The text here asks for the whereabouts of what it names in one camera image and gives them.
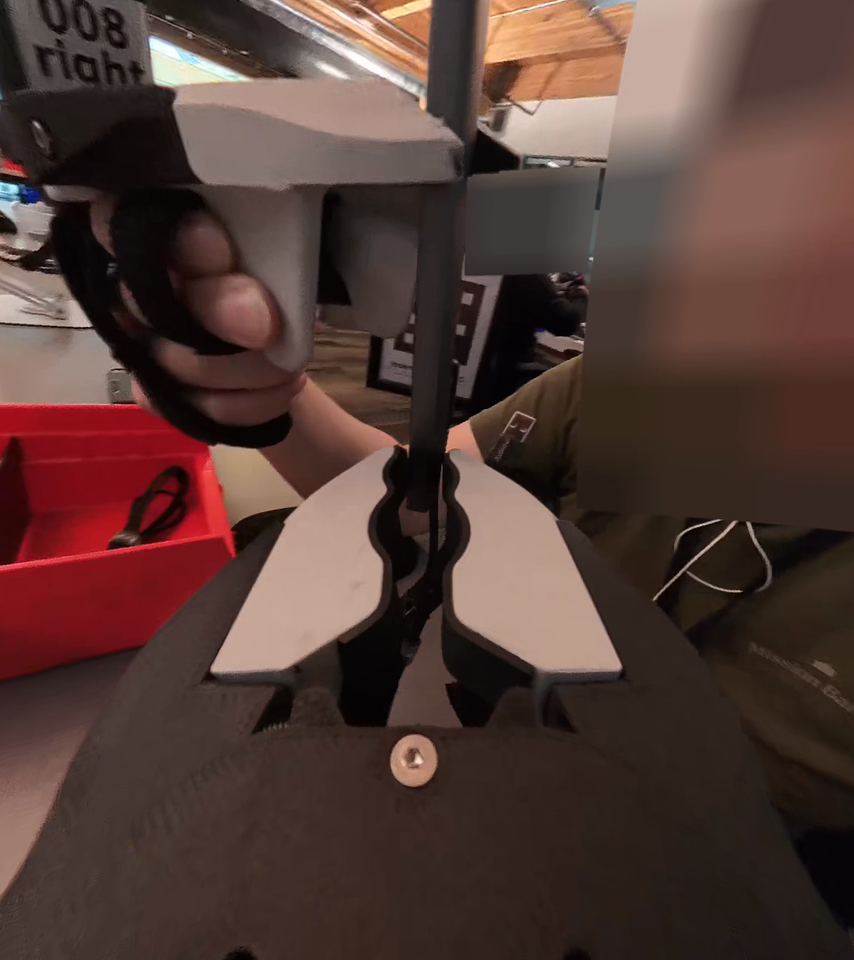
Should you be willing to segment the acrylic sign holder white base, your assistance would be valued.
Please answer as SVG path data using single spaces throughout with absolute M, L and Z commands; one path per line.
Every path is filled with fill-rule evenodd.
M 0 151 L 0 176 L 4 159 Z M 45 207 L 0 210 L 0 326 L 86 330 L 89 321 L 61 280 Z

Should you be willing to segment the red plastic bin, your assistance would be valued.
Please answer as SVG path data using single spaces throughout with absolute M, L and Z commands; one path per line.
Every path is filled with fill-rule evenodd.
M 203 443 L 134 406 L 0 404 L 0 681 L 144 645 L 233 556 Z

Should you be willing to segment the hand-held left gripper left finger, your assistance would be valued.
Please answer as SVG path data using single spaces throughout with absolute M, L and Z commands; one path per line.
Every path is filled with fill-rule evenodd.
M 211 677 L 328 687 L 351 726 L 385 726 L 405 658 L 397 587 L 408 455 L 376 450 L 285 522 L 211 664 Z

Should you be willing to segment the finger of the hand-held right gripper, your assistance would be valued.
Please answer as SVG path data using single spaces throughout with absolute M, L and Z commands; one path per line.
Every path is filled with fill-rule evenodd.
M 425 191 L 463 160 L 441 120 L 379 79 L 191 84 L 172 110 L 197 192 L 279 307 L 277 340 L 313 339 L 323 234 L 348 299 L 328 323 L 403 332 Z

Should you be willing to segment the grey usb hub with cable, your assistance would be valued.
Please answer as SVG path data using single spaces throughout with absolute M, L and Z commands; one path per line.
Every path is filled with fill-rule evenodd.
M 478 130 L 489 6 L 486 1 L 432 5 L 427 111 L 458 138 L 460 149 L 453 181 L 425 192 L 419 234 L 406 506 L 416 519 L 427 520 L 429 551 L 423 575 L 402 602 L 400 650 L 406 664 L 442 597 L 442 473 L 456 392 L 467 179 Z

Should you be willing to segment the person's right hand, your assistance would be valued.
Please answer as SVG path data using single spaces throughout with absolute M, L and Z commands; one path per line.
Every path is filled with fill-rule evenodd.
M 275 366 L 267 357 L 280 331 L 281 313 L 272 294 L 241 272 L 232 241 L 206 211 L 180 222 L 169 243 L 167 274 L 174 299 L 218 341 L 240 348 L 230 355 L 205 355 L 160 337 L 134 294 L 119 284 L 120 304 L 112 316 L 172 381 L 183 407 L 222 428 L 253 428 L 289 416 L 288 436 L 268 447 L 277 457 L 323 413 L 326 398 L 301 371 Z

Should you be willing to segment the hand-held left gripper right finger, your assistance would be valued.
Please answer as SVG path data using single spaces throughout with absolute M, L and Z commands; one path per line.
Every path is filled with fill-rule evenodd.
M 624 665 L 551 510 L 461 450 L 443 473 L 449 560 L 441 655 L 463 727 L 516 690 L 543 720 L 562 691 L 619 685 Z

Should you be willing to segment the person in olive shirt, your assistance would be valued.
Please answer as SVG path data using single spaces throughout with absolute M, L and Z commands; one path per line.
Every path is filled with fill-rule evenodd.
M 533 418 L 501 465 L 708 662 L 788 819 L 854 830 L 854 534 L 579 506 L 580 368 L 549 369 L 454 427 L 448 447 L 482 460 L 512 416 Z

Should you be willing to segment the black framed marker sign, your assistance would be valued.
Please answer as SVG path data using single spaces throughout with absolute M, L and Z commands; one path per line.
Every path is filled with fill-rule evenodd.
M 457 363 L 457 408 L 465 408 L 473 395 L 485 352 L 503 276 L 466 276 L 462 281 L 459 317 L 454 335 Z M 415 315 L 395 337 L 371 336 L 365 385 L 370 389 L 410 395 Z

